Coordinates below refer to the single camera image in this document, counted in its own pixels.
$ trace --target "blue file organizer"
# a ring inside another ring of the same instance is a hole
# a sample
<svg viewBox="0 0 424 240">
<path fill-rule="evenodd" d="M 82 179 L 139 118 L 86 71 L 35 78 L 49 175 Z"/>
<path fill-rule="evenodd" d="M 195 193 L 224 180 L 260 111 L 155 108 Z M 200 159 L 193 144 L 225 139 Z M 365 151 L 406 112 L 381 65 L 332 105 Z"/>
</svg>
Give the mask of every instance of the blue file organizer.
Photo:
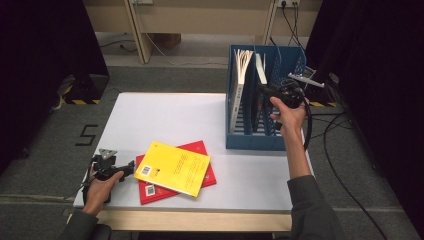
<svg viewBox="0 0 424 240">
<path fill-rule="evenodd" d="M 241 99 L 239 117 L 237 118 L 238 131 L 229 132 L 229 100 L 233 77 L 234 50 L 251 50 L 254 55 L 250 60 L 246 72 L 246 79 Z M 254 131 L 255 110 L 257 107 L 256 85 L 259 77 L 256 71 L 256 53 L 263 58 L 265 54 L 265 75 L 268 83 L 278 84 L 282 79 L 288 78 L 289 73 L 303 74 L 306 66 L 306 57 L 300 47 L 291 46 L 261 46 L 261 45 L 231 45 L 228 61 L 228 81 L 225 103 L 225 131 L 227 149 L 245 150 L 273 150 L 285 151 L 284 140 L 279 131 L 274 129 L 274 121 L 269 115 L 274 111 L 273 106 L 265 101 L 260 114 L 258 130 Z"/>
</svg>

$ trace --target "black handheld device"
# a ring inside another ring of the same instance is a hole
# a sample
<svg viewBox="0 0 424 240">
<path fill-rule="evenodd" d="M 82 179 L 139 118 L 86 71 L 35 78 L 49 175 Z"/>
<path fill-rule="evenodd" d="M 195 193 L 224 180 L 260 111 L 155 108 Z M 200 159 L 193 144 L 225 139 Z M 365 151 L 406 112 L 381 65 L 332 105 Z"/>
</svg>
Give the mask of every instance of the black handheld device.
<svg viewBox="0 0 424 240">
<path fill-rule="evenodd" d="M 266 99 L 269 100 L 271 97 L 277 97 L 287 107 L 292 109 L 298 108 L 302 102 L 305 104 L 306 113 L 308 115 L 308 131 L 303 146 L 306 150 L 312 133 L 312 117 L 309 103 L 306 101 L 305 94 L 299 84 L 292 79 L 282 79 L 280 84 L 270 83 L 269 86 L 258 84 L 257 89 Z M 280 122 L 275 122 L 274 128 L 276 130 L 279 131 L 281 127 L 282 124 Z"/>
<path fill-rule="evenodd" d="M 84 204 L 87 200 L 87 192 L 90 188 L 90 178 L 95 177 L 101 181 L 106 181 L 111 178 L 115 173 L 119 171 L 123 171 L 124 175 L 119 179 L 119 182 L 125 181 L 125 178 L 134 173 L 135 163 L 134 160 L 129 162 L 126 166 L 116 167 L 116 156 L 114 156 L 117 152 L 113 150 L 99 150 L 101 155 L 94 155 L 91 159 L 90 164 L 87 169 L 87 176 L 83 182 L 83 200 Z M 111 194 L 109 193 L 108 199 L 105 203 L 109 203 L 111 201 Z"/>
</svg>

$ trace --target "gray sleeve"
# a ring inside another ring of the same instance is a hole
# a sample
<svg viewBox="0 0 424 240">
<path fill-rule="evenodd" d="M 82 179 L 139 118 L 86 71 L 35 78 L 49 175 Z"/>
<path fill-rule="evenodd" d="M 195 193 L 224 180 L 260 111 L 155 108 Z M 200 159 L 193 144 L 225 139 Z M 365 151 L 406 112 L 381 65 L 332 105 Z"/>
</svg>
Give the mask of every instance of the gray sleeve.
<svg viewBox="0 0 424 240">
<path fill-rule="evenodd" d="M 76 210 L 58 239 L 88 239 L 98 221 L 99 219 L 95 216 Z"/>
<path fill-rule="evenodd" d="M 292 239 L 346 239 L 313 176 L 291 179 L 287 184 L 293 204 Z"/>
</svg>

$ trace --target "person's right hand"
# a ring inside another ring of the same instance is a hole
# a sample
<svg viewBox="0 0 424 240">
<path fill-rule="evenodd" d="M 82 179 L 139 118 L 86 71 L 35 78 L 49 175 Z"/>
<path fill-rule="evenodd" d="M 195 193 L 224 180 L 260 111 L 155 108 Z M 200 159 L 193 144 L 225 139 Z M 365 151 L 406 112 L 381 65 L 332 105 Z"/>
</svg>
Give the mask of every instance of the person's right hand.
<svg viewBox="0 0 424 240">
<path fill-rule="evenodd" d="M 303 121 L 305 120 L 306 110 L 305 105 L 302 103 L 296 109 L 287 107 L 279 98 L 271 97 L 271 103 L 278 109 L 280 115 L 271 114 L 273 120 L 281 122 L 281 134 L 286 137 L 289 134 L 300 134 Z"/>
</svg>

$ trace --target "power outlet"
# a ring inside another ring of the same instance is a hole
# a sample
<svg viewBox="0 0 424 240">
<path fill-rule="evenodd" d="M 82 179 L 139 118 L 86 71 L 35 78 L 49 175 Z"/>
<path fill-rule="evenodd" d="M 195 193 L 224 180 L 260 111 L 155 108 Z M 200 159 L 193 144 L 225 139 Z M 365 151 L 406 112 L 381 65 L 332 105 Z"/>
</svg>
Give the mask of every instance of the power outlet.
<svg viewBox="0 0 424 240">
<path fill-rule="evenodd" d="M 300 0 L 278 0 L 277 7 L 281 7 L 281 3 L 285 1 L 286 2 L 286 8 L 294 8 L 295 4 L 297 4 L 297 7 L 299 7 Z"/>
</svg>

